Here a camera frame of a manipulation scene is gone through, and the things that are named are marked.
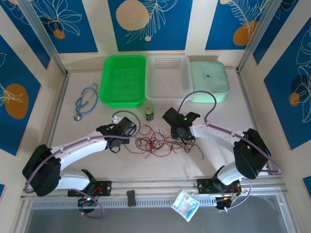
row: beige circle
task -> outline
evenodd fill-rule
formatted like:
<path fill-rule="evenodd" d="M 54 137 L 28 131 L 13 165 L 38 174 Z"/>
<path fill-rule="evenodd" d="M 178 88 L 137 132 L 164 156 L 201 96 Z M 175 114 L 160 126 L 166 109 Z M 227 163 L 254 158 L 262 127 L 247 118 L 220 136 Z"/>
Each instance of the beige circle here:
<path fill-rule="evenodd" d="M 146 36 L 145 37 L 145 41 L 151 41 L 151 37 L 150 36 Z"/>
<path fill-rule="evenodd" d="M 124 1 L 116 11 L 117 21 L 128 31 L 142 29 L 149 22 L 147 8 L 137 0 Z"/>
<path fill-rule="evenodd" d="M 17 5 L 16 0 L 8 0 L 8 1 L 11 2 L 11 3 L 13 3 L 13 4 L 15 4 L 15 5 Z"/>
<path fill-rule="evenodd" d="M 222 5 L 228 4 L 229 2 L 231 2 L 231 0 L 220 0 Z"/>

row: light green box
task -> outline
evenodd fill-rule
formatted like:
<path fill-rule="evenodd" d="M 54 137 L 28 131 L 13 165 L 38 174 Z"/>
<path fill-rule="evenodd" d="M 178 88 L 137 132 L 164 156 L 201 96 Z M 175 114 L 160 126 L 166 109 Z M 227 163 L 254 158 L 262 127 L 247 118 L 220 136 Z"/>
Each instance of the light green box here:
<path fill-rule="evenodd" d="M 229 83 L 225 67 L 221 62 L 190 62 L 193 91 L 208 91 L 212 93 L 217 102 L 225 100 L 229 92 Z M 196 93 L 192 102 L 214 103 L 212 96 Z"/>

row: small bottle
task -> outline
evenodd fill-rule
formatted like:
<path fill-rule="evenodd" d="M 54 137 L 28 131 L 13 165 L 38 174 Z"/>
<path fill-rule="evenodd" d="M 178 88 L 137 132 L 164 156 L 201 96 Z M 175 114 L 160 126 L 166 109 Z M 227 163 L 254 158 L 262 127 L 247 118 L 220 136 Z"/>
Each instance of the small bottle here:
<path fill-rule="evenodd" d="M 144 104 L 145 108 L 145 118 L 147 121 L 152 121 L 154 119 L 154 106 L 153 104 L 147 100 Z"/>

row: stethoscope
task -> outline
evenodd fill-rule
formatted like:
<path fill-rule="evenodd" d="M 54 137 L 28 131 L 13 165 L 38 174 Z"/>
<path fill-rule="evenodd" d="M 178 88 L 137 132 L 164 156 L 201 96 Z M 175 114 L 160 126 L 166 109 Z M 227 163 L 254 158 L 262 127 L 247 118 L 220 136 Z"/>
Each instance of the stethoscope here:
<path fill-rule="evenodd" d="M 87 114 L 87 113 L 90 113 L 91 111 L 93 111 L 93 109 L 95 108 L 97 102 L 98 102 L 98 93 L 97 93 L 97 89 L 100 87 L 99 85 L 97 85 L 96 83 L 94 82 L 91 82 L 91 86 L 89 87 L 86 87 L 83 89 L 82 93 L 81 93 L 81 96 L 77 99 L 76 101 L 76 115 L 74 115 L 73 119 L 76 120 L 76 121 L 79 121 L 82 119 L 82 114 Z M 88 90 L 91 90 L 93 91 L 93 94 L 90 96 L 90 98 L 88 98 L 88 100 L 85 102 L 85 103 L 82 103 L 82 100 L 83 100 L 83 96 L 85 94 L 86 91 Z M 81 112 L 80 109 L 81 108 L 84 108 L 87 106 L 87 104 L 90 102 L 90 100 L 92 99 L 92 97 L 96 95 L 96 100 L 95 100 L 95 103 L 93 105 L 93 107 L 90 109 L 90 110 L 87 110 L 85 112 Z"/>

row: mint green container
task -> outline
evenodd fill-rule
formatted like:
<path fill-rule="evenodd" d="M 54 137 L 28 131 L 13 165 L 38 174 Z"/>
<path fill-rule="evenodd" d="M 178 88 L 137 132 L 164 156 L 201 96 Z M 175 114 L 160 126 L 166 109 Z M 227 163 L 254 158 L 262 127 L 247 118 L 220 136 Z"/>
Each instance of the mint green container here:
<path fill-rule="evenodd" d="M 221 62 L 190 62 L 193 91 L 208 91 L 217 102 L 225 100 L 229 92 L 229 84 L 225 67 Z M 214 103 L 212 96 L 196 93 L 190 100 L 198 103 Z"/>
<path fill-rule="evenodd" d="M 108 57 L 99 97 L 113 108 L 135 108 L 145 101 L 146 58 L 141 55 Z"/>

